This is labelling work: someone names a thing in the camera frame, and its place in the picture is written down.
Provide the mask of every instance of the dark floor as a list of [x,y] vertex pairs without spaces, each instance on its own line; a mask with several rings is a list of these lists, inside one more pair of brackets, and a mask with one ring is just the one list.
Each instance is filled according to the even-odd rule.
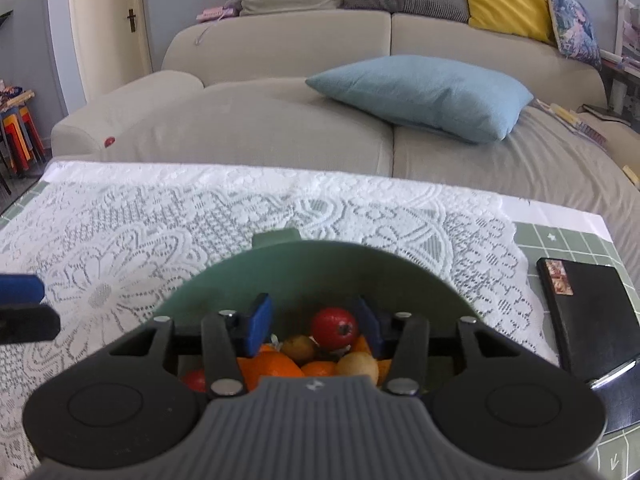
[[7,195],[6,191],[0,186],[0,214],[7,209],[12,203],[18,200],[33,184],[35,184],[44,172],[45,164],[33,164],[29,174],[24,177],[12,176],[9,178],[6,168],[0,164],[0,174],[9,184],[11,195]]

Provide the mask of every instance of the cream door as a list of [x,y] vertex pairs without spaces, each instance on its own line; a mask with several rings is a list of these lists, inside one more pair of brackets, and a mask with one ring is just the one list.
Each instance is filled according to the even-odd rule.
[[151,72],[142,0],[69,0],[87,102]]

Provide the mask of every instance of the green checkered tablecloth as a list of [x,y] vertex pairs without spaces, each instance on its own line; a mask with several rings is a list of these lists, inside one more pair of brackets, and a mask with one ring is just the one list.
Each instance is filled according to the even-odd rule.
[[[0,216],[0,229],[9,220],[17,217],[24,206],[39,195],[47,186],[46,182],[39,182],[22,196],[13,206]],[[612,243],[600,237],[541,225],[516,222],[516,243],[529,261],[529,285],[540,298],[545,308],[545,323],[543,330],[547,340],[555,341],[552,322],[542,285],[536,270],[536,262],[542,258],[560,258],[589,264],[614,266],[618,270],[622,282],[625,284],[636,316],[640,322],[640,298],[633,288],[631,279],[623,266],[620,256]],[[604,436],[598,446],[596,454],[590,463],[597,468],[606,479],[624,480],[630,478],[640,470],[640,424],[631,426],[615,433]]]

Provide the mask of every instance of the beige sofa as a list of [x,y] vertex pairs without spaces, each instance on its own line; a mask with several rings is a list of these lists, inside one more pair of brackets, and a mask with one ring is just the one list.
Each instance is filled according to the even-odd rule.
[[[569,109],[606,106],[598,73],[543,43],[406,14],[292,12],[180,32],[162,71],[61,121],[52,132],[52,150],[54,156],[85,160],[397,176],[589,210],[604,216],[640,286],[640,193],[602,150],[547,115],[527,107],[506,140],[474,146],[394,127],[304,83],[329,68],[395,54],[447,57],[500,70],[537,98]],[[608,126],[598,126],[607,135]],[[104,149],[109,136],[116,142]],[[619,164],[637,165],[640,173],[640,150],[625,145],[611,152]]]

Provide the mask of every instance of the sofa backrest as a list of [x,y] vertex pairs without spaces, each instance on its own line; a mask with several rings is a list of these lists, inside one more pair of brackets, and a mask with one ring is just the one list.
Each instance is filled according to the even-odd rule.
[[465,23],[394,14],[391,54],[445,57],[499,70],[519,80],[538,99],[564,108],[607,106],[602,80],[593,67],[565,58],[548,44]]
[[163,70],[204,86],[267,77],[304,77],[388,56],[391,16],[374,10],[312,10],[244,16],[189,27],[174,38]]

